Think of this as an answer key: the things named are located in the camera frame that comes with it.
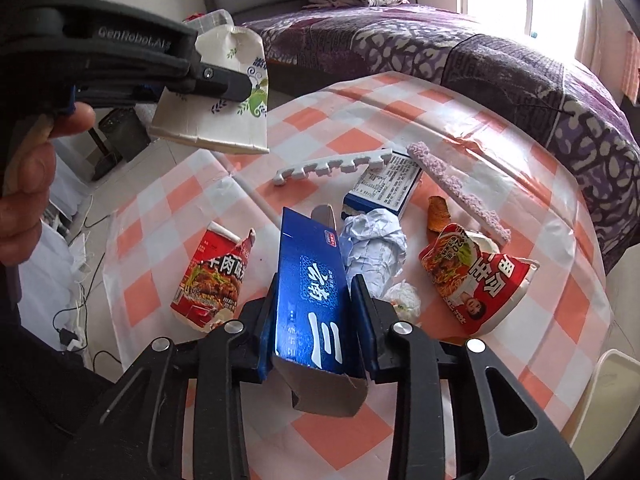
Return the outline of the person's left hand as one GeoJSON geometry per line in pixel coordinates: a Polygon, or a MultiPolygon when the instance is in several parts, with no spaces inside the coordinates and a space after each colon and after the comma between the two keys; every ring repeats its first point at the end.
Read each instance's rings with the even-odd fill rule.
{"type": "Polygon", "coordinates": [[[10,184],[1,199],[1,263],[17,266],[29,259],[41,234],[40,217],[49,203],[56,158],[50,136],[72,136],[94,125],[91,106],[78,102],[70,116],[42,115],[10,162],[10,184]]]}

